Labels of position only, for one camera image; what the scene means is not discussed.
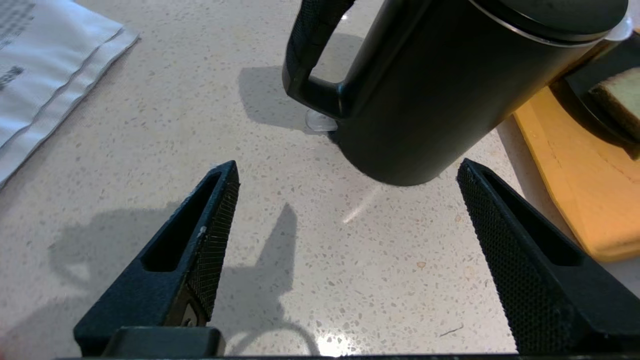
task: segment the cutting board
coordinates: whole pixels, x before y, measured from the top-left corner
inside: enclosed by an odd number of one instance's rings
[[[640,255],[640,161],[593,135],[544,88],[515,112],[552,200],[597,261]]]

